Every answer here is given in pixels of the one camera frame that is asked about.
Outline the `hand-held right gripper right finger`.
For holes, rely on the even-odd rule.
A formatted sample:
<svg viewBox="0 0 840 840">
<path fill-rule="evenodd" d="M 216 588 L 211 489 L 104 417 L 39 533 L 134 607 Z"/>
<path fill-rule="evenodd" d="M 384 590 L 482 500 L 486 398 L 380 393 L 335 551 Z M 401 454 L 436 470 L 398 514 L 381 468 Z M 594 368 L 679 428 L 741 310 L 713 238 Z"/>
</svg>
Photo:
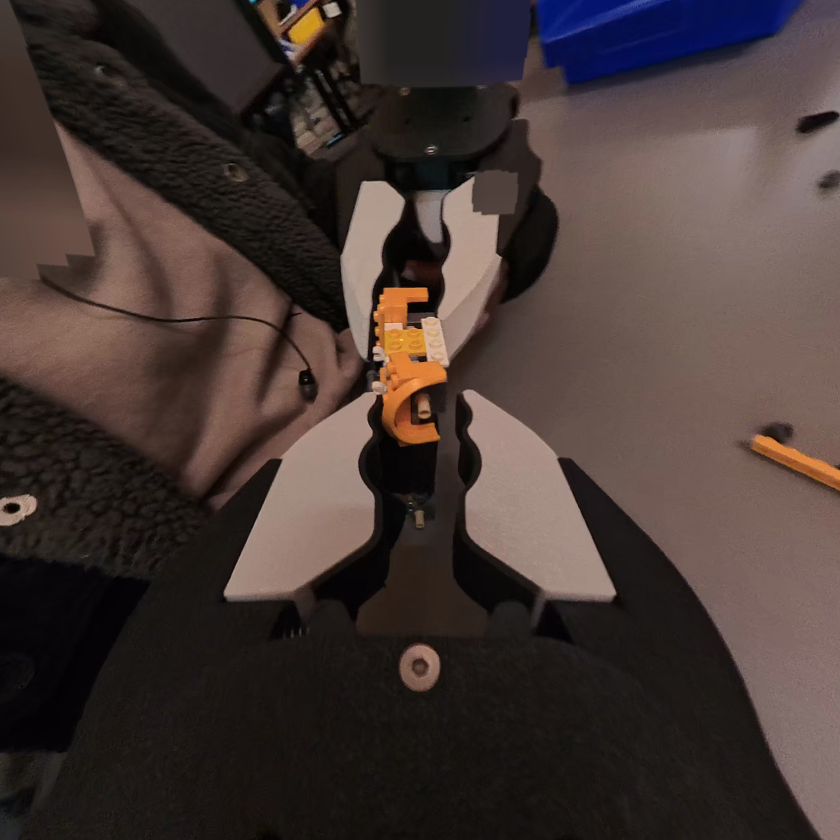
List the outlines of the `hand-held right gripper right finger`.
<svg viewBox="0 0 840 840">
<path fill-rule="evenodd" d="M 523 422 L 474 390 L 456 404 L 455 581 L 488 614 L 522 606 L 539 623 L 548 604 L 610 604 L 616 587 L 560 458 Z"/>
</svg>

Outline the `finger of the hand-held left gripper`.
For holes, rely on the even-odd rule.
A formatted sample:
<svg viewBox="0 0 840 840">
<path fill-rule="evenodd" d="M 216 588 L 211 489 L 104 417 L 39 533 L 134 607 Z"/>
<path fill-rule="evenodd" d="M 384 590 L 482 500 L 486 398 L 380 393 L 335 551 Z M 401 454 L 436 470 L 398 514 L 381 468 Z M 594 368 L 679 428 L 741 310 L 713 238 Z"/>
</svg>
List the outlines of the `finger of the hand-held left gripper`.
<svg viewBox="0 0 840 840">
<path fill-rule="evenodd" d="M 340 265 L 343 299 L 354 345 L 370 359 L 374 290 L 384 267 L 385 243 L 400 223 L 406 200 L 385 181 L 360 186 Z"/>
<path fill-rule="evenodd" d="M 499 216 L 474 208 L 477 176 L 443 199 L 442 224 L 448 252 L 441 266 L 443 292 L 438 319 L 450 362 L 476 330 L 501 268 L 498 255 Z"/>
</svg>

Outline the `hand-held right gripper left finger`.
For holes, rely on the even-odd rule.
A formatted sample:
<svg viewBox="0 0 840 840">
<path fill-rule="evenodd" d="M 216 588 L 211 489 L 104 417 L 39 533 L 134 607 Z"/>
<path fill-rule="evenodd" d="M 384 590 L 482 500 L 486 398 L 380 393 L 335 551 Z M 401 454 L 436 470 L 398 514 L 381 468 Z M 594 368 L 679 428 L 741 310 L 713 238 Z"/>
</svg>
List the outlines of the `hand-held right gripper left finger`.
<svg viewBox="0 0 840 840">
<path fill-rule="evenodd" d="M 381 489 L 382 402 L 361 395 L 283 455 L 225 589 L 227 602 L 341 602 L 385 585 L 394 500 Z"/>
</svg>

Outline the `orange lego vehicle model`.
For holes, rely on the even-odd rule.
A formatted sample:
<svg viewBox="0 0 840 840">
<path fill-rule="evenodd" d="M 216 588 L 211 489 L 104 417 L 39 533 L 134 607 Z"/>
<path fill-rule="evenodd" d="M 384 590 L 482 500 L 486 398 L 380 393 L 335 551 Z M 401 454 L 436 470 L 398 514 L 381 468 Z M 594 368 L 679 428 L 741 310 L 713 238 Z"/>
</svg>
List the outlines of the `orange lego vehicle model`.
<svg viewBox="0 0 840 840">
<path fill-rule="evenodd" d="M 381 488 L 422 530 L 433 495 L 446 408 L 449 353 L 425 287 L 385 287 L 372 312 L 371 391 L 380 407 Z"/>
</svg>

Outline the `person's left forearm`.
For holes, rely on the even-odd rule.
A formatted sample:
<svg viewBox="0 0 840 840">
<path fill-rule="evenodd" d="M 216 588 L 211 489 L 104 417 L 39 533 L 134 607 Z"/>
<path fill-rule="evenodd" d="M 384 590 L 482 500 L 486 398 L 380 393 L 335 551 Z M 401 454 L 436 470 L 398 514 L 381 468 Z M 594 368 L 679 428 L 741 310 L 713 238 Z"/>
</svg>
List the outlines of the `person's left forearm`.
<svg viewBox="0 0 840 840">
<path fill-rule="evenodd" d="M 302 150 L 286 118 L 275 123 L 268 118 L 253 117 L 244 122 L 243 128 L 249 156 L 298 201 L 330 243 L 340 249 L 337 181 L 340 161 L 312 156 Z"/>
</svg>

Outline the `yellow lego beam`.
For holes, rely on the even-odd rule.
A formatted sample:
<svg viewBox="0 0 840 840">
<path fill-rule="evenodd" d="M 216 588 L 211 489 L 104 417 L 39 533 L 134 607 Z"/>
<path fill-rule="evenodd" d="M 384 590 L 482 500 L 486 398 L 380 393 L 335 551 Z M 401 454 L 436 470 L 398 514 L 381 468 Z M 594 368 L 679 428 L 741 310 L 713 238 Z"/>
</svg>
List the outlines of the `yellow lego beam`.
<svg viewBox="0 0 840 840">
<path fill-rule="evenodd" d="M 761 434 L 751 438 L 749 448 L 753 453 L 779 466 L 839 491 L 839 468 L 824 460 L 806 455 L 796 448 Z"/>
</svg>

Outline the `yellow storage bin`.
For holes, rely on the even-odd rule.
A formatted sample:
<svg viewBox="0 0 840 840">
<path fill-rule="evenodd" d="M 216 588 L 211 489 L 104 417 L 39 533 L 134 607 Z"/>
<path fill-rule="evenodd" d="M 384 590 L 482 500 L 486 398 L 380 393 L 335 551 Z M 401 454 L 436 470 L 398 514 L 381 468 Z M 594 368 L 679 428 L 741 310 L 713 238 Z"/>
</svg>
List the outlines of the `yellow storage bin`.
<svg viewBox="0 0 840 840">
<path fill-rule="evenodd" d="M 320 2 L 308 3 L 296 12 L 287 27 L 287 40 L 294 46 L 304 46 L 319 36 L 326 25 Z"/>
</svg>

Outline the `beige hoodie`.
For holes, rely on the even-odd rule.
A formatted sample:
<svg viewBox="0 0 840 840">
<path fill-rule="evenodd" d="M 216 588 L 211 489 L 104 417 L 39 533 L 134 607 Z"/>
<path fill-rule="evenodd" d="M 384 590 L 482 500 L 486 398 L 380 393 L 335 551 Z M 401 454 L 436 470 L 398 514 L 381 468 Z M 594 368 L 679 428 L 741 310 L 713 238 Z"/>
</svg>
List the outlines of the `beige hoodie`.
<svg viewBox="0 0 840 840">
<path fill-rule="evenodd" d="M 299 355 L 266 325 L 146 322 L 41 280 L 2 279 L 2 374 L 140 452 L 189 495 L 224 499 L 350 394 L 361 373 L 350 331 L 305 313 L 235 248 L 56 131 L 96 254 L 44 267 L 47 279 L 159 318 L 274 323 L 308 358 L 319 393 L 305 402 Z"/>
</svg>

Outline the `large blue storage bin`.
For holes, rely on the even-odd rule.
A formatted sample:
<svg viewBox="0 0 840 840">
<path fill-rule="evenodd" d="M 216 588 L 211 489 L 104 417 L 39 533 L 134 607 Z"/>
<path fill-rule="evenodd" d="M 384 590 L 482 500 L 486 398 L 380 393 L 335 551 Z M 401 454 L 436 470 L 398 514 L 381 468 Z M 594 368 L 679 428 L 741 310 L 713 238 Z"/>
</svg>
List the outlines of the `large blue storage bin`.
<svg viewBox="0 0 840 840">
<path fill-rule="evenodd" d="M 539 1 L 546 67 L 570 84 L 771 37 L 800 1 Z"/>
</svg>

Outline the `dark grey desk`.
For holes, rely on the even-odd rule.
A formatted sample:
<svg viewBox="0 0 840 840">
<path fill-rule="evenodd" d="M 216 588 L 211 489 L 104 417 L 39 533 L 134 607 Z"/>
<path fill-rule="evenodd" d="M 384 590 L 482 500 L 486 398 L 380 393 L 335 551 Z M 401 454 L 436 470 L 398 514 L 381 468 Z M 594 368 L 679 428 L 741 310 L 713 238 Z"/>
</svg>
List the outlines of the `dark grey desk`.
<svg viewBox="0 0 840 840">
<path fill-rule="evenodd" d="M 176 57 L 232 111 L 253 107 L 292 67 L 249 1 L 132 1 Z"/>
</svg>

